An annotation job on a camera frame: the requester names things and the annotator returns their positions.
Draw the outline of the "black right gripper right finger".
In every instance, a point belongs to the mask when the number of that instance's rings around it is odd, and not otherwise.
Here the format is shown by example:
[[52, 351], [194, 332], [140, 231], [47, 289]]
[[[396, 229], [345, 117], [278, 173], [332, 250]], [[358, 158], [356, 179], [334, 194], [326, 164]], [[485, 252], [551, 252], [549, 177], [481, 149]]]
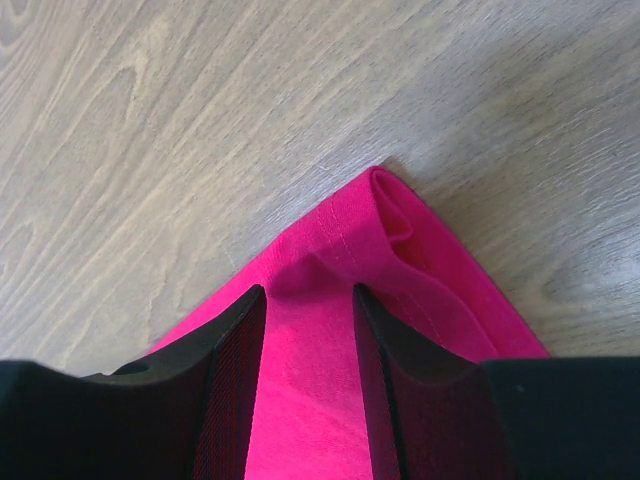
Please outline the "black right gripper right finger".
[[635, 357], [470, 362], [365, 286], [354, 331], [377, 479], [635, 479]]

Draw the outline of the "pink t-shirt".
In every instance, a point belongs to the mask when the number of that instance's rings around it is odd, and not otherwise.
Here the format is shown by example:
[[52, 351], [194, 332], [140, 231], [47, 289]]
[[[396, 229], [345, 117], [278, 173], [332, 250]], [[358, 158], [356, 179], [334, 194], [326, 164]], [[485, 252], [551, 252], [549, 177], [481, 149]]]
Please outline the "pink t-shirt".
[[372, 475], [353, 327], [356, 284], [471, 361], [541, 358], [519, 313], [436, 214], [373, 167], [279, 235], [165, 337], [171, 343], [253, 285], [267, 297], [249, 479]]

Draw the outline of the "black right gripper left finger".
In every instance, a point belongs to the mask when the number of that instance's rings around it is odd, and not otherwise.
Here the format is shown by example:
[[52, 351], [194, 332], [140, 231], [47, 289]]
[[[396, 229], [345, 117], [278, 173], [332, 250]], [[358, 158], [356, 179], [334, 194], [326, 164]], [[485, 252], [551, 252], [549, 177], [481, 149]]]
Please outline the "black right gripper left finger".
[[216, 318], [115, 372], [1, 364], [5, 479], [240, 479], [266, 325], [253, 286]]

